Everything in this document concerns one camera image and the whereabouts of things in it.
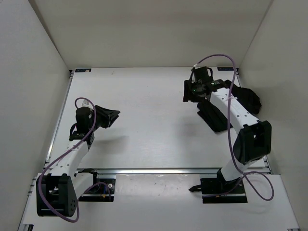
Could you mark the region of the black pleated skirt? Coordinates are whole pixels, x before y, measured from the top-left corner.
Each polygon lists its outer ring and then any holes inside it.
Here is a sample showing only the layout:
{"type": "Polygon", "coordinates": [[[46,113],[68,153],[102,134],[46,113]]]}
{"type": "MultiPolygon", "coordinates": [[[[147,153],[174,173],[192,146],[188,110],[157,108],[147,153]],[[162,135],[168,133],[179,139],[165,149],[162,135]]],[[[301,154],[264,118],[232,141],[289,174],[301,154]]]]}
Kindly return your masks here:
{"type": "Polygon", "coordinates": [[[261,109],[260,98],[254,91],[248,88],[238,87],[235,84],[232,87],[231,93],[237,97],[238,102],[251,114],[258,115],[261,109]]]}

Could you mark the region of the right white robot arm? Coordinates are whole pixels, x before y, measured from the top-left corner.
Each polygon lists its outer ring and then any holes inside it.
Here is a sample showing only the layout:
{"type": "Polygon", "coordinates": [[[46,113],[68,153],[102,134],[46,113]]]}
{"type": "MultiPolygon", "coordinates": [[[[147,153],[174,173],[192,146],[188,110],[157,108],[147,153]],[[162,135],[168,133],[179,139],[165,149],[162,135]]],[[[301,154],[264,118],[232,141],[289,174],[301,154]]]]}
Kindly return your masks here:
{"type": "Polygon", "coordinates": [[[231,160],[214,179],[213,193],[222,195],[238,185],[244,172],[271,150],[271,124],[251,114],[230,87],[231,82],[214,80],[209,67],[192,68],[184,82],[183,101],[197,103],[198,115],[214,132],[234,128],[237,134],[231,143],[231,160]]]}

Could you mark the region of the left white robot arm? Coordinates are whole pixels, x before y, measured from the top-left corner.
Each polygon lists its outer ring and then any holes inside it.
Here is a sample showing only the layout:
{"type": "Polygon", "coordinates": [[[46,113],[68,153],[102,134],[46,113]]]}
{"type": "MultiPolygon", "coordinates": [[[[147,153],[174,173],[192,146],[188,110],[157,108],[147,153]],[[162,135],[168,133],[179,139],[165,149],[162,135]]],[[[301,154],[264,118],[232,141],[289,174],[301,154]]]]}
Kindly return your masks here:
{"type": "Polygon", "coordinates": [[[85,193],[111,195],[109,184],[97,177],[95,170],[77,171],[94,141],[98,128],[109,128],[120,111],[82,106],[76,110],[76,123],[69,132],[69,153],[56,161],[36,182],[37,214],[40,217],[60,216],[70,219],[78,211],[78,200],[85,193]]]}

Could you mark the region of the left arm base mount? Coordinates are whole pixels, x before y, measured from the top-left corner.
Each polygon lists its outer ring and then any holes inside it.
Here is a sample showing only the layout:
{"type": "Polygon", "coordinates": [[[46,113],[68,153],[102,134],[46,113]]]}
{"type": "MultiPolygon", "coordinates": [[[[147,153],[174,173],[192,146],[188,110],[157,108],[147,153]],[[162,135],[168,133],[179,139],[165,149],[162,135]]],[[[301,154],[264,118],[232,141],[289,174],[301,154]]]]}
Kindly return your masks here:
{"type": "Polygon", "coordinates": [[[73,186],[80,202],[113,202],[116,176],[97,172],[77,173],[73,179],[73,186]]]}

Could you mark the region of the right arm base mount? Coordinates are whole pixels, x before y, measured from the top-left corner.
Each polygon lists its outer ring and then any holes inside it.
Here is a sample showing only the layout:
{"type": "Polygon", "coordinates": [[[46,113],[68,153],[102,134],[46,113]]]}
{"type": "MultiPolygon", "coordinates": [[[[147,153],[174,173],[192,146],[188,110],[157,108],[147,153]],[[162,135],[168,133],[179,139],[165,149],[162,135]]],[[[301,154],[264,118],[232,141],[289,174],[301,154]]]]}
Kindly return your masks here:
{"type": "Polygon", "coordinates": [[[192,193],[201,192],[203,204],[248,203],[242,180],[223,184],[216,178],[201,178],[200,184],[192,186],[189,191],[192,193]]]}

